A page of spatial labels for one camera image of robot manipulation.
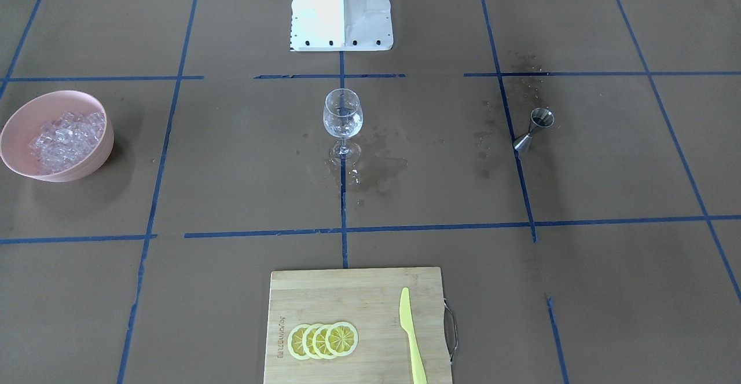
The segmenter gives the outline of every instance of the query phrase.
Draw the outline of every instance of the yellow knife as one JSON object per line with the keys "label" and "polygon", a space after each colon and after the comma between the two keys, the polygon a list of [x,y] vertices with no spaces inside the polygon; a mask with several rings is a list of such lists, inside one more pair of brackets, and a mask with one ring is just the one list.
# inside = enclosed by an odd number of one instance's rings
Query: yellow knife
{"label": "yellow knife", "polygon": [[412,322],[412,308],[409,303],[409,289],[407,287],[402,289],[402,298],[399,300],[399,325],[402,326],[409,336],[409,357],[411,358],[414,384],[427,384],[427,376],[424,375],[424,366],[421,363],[419,348],[416,344],[414,323]]}

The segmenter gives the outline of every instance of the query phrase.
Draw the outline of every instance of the cutting board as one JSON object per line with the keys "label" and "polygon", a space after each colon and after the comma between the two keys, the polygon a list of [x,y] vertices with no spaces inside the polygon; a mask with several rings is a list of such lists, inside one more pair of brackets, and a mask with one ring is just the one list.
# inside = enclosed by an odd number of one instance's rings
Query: cutting board
{"label": "cutting board", "polygon": [[[414,329],[429,384],[452,384],[439,268],[273,271],[267,313],[265,384],[412,384],[399,298],[409,287]],[[358,345],[347,357],[297,360],[288,334],[302,323],[349,321]]]}

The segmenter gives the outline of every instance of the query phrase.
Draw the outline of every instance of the metal handle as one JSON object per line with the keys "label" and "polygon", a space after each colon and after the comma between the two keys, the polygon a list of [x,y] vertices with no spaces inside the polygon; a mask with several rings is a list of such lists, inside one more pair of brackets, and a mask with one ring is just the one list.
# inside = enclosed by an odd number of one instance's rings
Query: metal handle
{"label": "metal handle", "polygon": [[[447,299],[445,299],[445,297],[442,298],[442,304],[445,305],[445,311],[450,313],[450,318],[453,320],[453,337],[455,338],[455,346],[452,350],[450,347],[447,348],[447,351],[450,353],[450,365],[453,365],[453,358],[458,351],[458,322],[456,321],[455,313],[453,313],[453,311],[450,310],[450,306],[447,305]],[[447,344],[447,328],[445,329],[445,344]]]}

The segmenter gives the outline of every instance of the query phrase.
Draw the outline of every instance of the metal jigger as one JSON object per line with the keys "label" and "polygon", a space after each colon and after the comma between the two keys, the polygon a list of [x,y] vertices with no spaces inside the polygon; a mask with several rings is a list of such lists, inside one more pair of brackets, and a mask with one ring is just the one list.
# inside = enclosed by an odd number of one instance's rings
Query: metal jigger
{"label": "metal jigger", "polygon": [[530,142],[532,142],[533,135],[544,130],[548,126],[553,125],[553,112],[545,107],[538,107],[530,112],[530,127],[527,128],[527,133],[519,138],[515,139],[512,143],[512,147],[518,152],[526,152],[530,148]]}

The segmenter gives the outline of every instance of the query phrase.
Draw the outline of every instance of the knife handle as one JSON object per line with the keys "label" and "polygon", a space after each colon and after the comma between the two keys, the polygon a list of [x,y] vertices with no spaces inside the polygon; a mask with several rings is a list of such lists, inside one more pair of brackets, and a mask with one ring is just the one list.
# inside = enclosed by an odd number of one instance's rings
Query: knife handle
{"label": "knife handle", "polygon": [[421,363],[419,347],[416,344],[415,335],[409,334],[409,357],[412,364],[412,379],[414,384],[427,384],[427,376],[424,374],[424,366]]}

